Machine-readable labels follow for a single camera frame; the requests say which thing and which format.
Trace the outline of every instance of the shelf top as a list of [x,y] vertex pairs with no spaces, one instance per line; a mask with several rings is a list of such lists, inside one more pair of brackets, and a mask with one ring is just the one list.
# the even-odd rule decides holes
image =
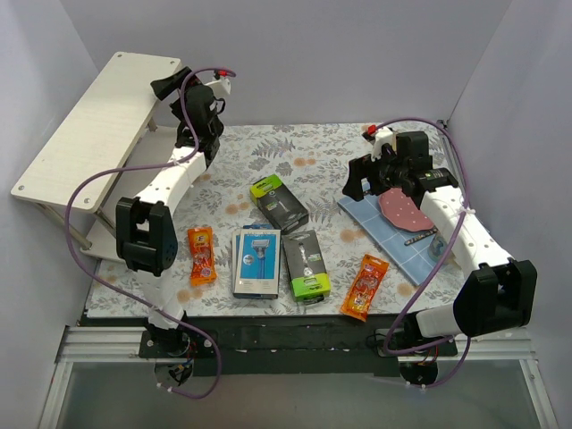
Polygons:
[[[158,106],[151,81],[180,68],[178,58],[114,54],[14,185],[12,195],[66,206],[88,177],[124,165]],[[92,181],[77,196],[73,208],[95,212],[115,176]]]

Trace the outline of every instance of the blue mat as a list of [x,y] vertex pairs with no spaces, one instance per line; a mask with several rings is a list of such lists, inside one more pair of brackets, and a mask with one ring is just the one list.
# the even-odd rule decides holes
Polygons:
[[366,195],[362,201],[356,202],[350,197],[344,197],[338,201],[338,205],[366,230],[372,240],[379,244],[393,262],[418,286],[435,267],[435,262],[427,254],[427,248],[434,236],[405,246],[406,240],[416,237],[421,232],[408,232],[395,228],[385,220],[377,204],[378,198]]

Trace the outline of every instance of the gray floor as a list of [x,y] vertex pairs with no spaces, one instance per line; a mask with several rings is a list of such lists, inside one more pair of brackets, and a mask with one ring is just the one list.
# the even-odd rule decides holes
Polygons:
[[[151,364],[75,364],[58,427],[539,427],[517,361],[467,362],[450,383],[427,392],[367,377],[225,376],[211,397],[192,401],[158,390]],[[185,386],[200,391],[210,382]]]

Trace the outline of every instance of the lower shelf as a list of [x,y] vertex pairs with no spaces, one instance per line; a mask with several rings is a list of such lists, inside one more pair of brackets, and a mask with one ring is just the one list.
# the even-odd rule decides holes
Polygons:
[[[174,149],[177,129],[171,127],[158,127],[156,131],[148,131],[137,143],[126,166],[166,163]],[[203,171],[199,167],[202,163],[197,160],[203,156],[198,154],[191,161],[197,165],[196,169],[189,169],[189,176],[194,181]],[[112,191],[102,206],[103,212],[115,222],[115,206],[122,197],[134,197],[142,191],[159,173],[158,170],[145,170],[142,172],[127,172],[120,175]],[[92,246],[89,250],[82,250],[91,257],[101,257],[111,261],[121,262],[115,249],[115,238],[99,222],[95,222],[88,234]]]

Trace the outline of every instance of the orange snack package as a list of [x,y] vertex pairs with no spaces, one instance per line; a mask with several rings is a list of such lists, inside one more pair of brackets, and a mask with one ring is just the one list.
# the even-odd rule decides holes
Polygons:
[[365,322],[367,310],[374,299],[382,278],[387,273],[389,264],[378,257],[365,255],[361,261],[361,269],[351,284],[351,289],[343,301],[340,311]]
[[193,271],[190,273],[190,285],[210,283],[216,279],[215,259],[213,256],[213,229],[191,228],[189,235],[190,255],[193,258]]

